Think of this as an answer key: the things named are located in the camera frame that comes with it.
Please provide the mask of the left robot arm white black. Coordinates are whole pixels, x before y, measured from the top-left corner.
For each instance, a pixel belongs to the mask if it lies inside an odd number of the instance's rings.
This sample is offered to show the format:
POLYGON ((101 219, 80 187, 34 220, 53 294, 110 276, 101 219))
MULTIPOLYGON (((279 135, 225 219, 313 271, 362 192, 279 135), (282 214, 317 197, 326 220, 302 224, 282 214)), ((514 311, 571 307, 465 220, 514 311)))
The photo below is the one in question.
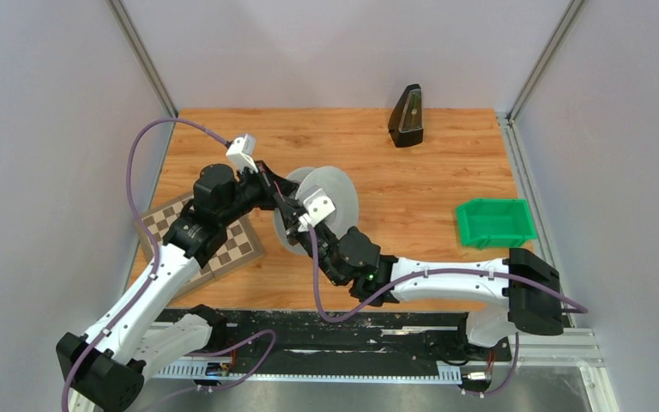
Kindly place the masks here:
POLYGON ((145 382, 178 358, 200 349, 214 356, 231 352, 226 318, 205 305, 165 330, 148 330, 227 242, 231 224, 254 209, 275 209, 280 189, 293 186, 264 164, 240 171, 225 164, 205 167, 166 235, 148 237, 154 255, 136 282, 85 332, 68 332, 58 341, 61 409, 69 410, 77 393, 104 411, 125 411, 145 382))

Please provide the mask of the white plastic cable spool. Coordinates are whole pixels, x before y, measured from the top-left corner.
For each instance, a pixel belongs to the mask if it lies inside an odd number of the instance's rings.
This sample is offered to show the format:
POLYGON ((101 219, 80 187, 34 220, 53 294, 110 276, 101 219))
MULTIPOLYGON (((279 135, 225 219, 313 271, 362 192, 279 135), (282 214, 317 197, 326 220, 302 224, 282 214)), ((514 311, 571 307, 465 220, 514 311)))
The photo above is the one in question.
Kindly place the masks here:
POLYGON ((280 185, 283 198, 291 197, 302 203, 317 189, 322 189, 335 206, 335 210, 322 220, 336 239, 340 239, 350 227, 356 227, 360 217, 358 192, 350 177, 338 167, 299 167, 290 172, 285 180, 297 187, 280 185))

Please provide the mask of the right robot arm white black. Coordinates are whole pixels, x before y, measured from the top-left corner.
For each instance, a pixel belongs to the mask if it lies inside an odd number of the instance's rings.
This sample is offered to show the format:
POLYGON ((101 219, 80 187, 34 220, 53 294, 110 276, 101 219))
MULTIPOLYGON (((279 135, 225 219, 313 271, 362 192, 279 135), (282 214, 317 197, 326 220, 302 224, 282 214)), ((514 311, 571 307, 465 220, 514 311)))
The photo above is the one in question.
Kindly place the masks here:
POLYGON ((477 358, 516 332, 558 336, 564 329, 559 272, 532 251, 511 248, 507 257, 475 263, 423 262, 385 255, 357 227, 335 235, 313 222, 306 207, 288 201, 277 208, 287 237, 312 259, 315 277, 347 286, 359 307, 415 300, 472 300, 456 346, 477 358))

